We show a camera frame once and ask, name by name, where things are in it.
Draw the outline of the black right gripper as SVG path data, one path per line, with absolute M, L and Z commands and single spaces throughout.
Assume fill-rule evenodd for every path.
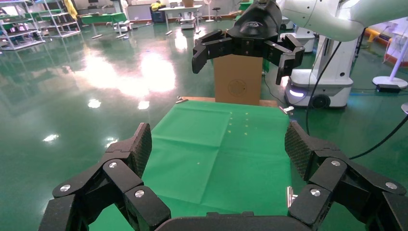
M 304 46 L 293 36 L 278 40 L 282 13 L 275 0 L 255 0 L 227 30 L 215 30 L 195 40 L 191 60 L 192 71 L 198 74 L 207 60 L 229 54 L 262 57 L 277 67 L 276 85 L 301 65 Z

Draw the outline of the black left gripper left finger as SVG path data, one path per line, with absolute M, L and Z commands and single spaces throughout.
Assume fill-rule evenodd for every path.
M 169 207 L 142 176 L 152 151 L 151 128 L 115 142 L 95 165 L 54 188 L 41 231 L 87 231 L 101 212 L 115 205 L 135 231 L 154 231 L 171 218 Z

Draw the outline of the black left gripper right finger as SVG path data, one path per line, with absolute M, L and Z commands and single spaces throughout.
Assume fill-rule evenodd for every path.
M 407 190 L 401 184 L 350 160 L 333 142 L 309 136 L 295 121 L 284 146 L 306 183 L 288 208 L 291 217 L 315 231 L 338 203 L 368 231 L 407 230 Z

